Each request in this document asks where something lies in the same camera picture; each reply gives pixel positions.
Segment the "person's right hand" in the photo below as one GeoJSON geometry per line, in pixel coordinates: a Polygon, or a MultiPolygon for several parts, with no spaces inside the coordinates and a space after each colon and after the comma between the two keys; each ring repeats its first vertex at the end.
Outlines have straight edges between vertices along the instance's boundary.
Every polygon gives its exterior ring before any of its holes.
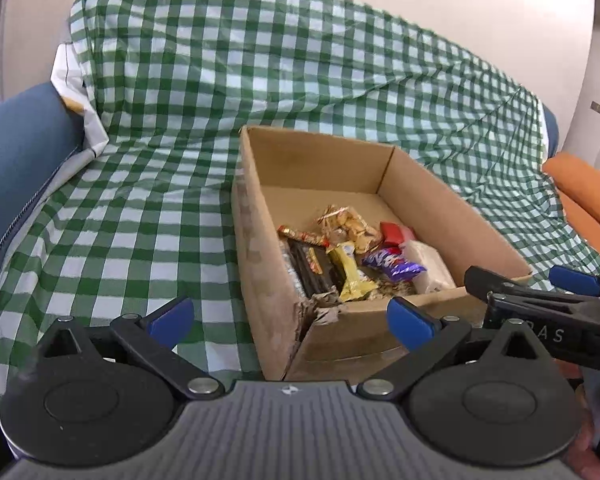
{"type": "Polygon", "coordinates": [[[581,428],[565,456],[569,468],[581,479],[600,479],[600,372],[556,360],[562,376],[578,385],[574,394],[580,408],[581,428]]]}

